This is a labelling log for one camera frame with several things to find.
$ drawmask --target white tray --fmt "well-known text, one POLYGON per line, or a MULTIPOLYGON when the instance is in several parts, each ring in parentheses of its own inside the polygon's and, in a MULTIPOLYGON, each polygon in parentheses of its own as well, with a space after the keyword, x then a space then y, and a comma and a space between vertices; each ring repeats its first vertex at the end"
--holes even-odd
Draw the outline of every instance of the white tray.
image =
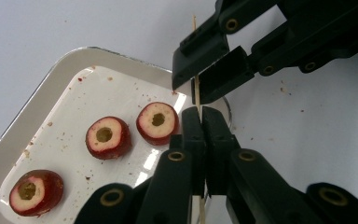
MULTIPOLYGON (((135 120, 150 102, 192 106, 188 85, 174 94, 171 73, 151 64, 97 48, 76 49, 48 72, 0 140, 0 223, 73 223, 94 190, 112 182, 132 187, 151 176, 168 146, 153 147, 138 134, 135 120), (104 116, 125 120, 132 151, 117 160, 93 158, 85 145, 88 127, 104 116), (20 217, 8 195, 21 175, 33 169, 60 174, 64 194, 57 207, 41 217, 20 217)), ((230 120, 225 100, 212 107, 230 120)))

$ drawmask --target metal tray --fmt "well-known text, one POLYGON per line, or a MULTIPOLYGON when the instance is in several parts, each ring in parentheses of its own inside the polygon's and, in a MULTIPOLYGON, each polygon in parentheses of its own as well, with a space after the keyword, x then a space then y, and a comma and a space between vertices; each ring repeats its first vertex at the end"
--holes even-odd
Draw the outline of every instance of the metal tray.
MULTIPOLYGON (((180 117, 192 106, 188 94, 188 85, 172 92, 170 71, 108 50, 83 48, 64 55, 0 139, 0 223, 73 223, 97 188, 142 183, 167 146, 146 143, 136 130, 137 115, 145 105, 161 101, 174 106, 180 117), (133 148, 117 160, 101 161, 88 153, 85 133, 109 115, 129 124, 133 148), (33 169, 60 174, 64 194, 43 216, 20 217, 8 205, 8 195, 20 176, 33 169)), ((225 99, 211 106, 230 122, 225 99)))

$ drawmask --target tray rim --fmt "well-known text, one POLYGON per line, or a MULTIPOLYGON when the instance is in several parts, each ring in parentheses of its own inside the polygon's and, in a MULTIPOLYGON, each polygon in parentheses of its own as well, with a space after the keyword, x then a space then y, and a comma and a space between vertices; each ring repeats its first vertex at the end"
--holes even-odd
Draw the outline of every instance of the tray rim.
MULTIPOLYGON (((78 71, 93 65, 100 65, 117 70, 117 67, 112 65, 112 61, 119 61, 124 64, 116 62, 116 65, 122 65, 122 67, 118 68, 118 70, 131 70, 131 68, 128 67, 129 63, 137 63, 144 66, 147 71, 143 73, 142 76, 138 76, 139 78, 146 81, 153 80, 155 84, 162 87, 171 87, 171 76, 167 76, 171 71, 152 63, 146 63, 144 61, 99 47, 81 47, 65 53, 48 70, 47 74, 32 93, 31 97, 27 100, 20 112, 11 121, 7 129, 0 137, 0 185, 5 179, 7 173, 11 170, 14 161, 21 155, 23 149, 26 147, 37 128, 42 124, 50 109, 55 105, 57 99, 61 96, 62 91, 56 91, 57 93, 54 94, 54 96, 46 96, 46 93, 51 93, 51 89, 49 87, 54 85, 56 89, 63 90, 78 71), (68 73, 69 75, 67 75, 66 78, 69 79, 68 82, 54 83, 54 78, 59 76, 62 70, 66 69, 74 70, 74 72, 68 73), (29 119, 33 119, 32 127, 29 127, 29 124, 24 123, 24 121, 29 119), (26 140, 19 142, 13 141, 18 138, 26 140)), ((184 85, 184 87, 178 91, 184 94, 190 93, 188 85, 184 85)), ((1 213, 0 223, 7 223, 7 220, 1 213)))

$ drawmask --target cored apple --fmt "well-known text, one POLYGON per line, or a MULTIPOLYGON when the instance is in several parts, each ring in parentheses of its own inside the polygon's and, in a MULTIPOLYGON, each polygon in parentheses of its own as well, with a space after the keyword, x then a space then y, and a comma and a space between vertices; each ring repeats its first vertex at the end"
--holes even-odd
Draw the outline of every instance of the cored apple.
POLYGON ((58 174, 50 170, 33 170, 14 185, 9 204, 20 216, 40 216, 55 207, 62 194, 63 182, 58 174))
POLYGON ((170 142, 172 134, 179 132, 179 118, 172 106, 154 102, 141 111, 136 128, 146 142, 162 146, 170 142))
POLYGON ((99 119, 87 130, 86 146, 95 158, 116 159, 132 148, 129 126, 116 117, 99 119))

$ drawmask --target crumb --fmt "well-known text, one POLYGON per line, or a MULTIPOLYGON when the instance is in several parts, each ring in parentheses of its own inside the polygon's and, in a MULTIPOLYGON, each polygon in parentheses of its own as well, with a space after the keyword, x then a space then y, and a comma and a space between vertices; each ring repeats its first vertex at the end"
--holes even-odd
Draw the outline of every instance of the crumb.
POLYGON ((24 155, 26 158, 30 158, 30 151, 28 151, 27 149, 24 150, 24 155))

